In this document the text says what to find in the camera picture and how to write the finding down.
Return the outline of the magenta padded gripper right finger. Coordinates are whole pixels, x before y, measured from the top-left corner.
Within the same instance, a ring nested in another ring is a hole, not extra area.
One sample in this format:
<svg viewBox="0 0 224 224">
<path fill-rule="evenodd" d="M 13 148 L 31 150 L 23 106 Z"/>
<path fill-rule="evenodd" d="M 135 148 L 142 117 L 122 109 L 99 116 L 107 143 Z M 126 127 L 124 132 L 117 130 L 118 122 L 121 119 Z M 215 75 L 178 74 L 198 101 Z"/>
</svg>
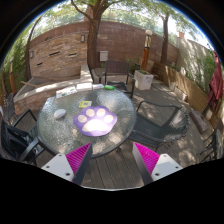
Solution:
<svg viewBox="0 0 224 224">
<path fill-rule="evenodd" d="M 136 142 L 132 153 L 145 185 L 182 169 L 168 154 L 158 154 Z"/>
</svg>

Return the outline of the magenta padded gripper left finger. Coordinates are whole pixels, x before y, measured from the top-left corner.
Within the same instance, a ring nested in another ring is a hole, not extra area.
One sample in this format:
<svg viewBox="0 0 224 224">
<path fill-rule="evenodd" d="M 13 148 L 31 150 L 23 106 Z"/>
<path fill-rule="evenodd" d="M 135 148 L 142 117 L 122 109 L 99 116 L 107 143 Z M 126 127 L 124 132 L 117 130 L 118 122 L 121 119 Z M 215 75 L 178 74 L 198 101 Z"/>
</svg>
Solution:
<svg viewBox="0 0 224 224">
<path fill-rule="evenodd" d="M 65 180 L 80 185 L 91 159 L 92 144 L 83 145 L 68 154 L 59 153 L 46 163 L 42 169 Z"/>
</svg>

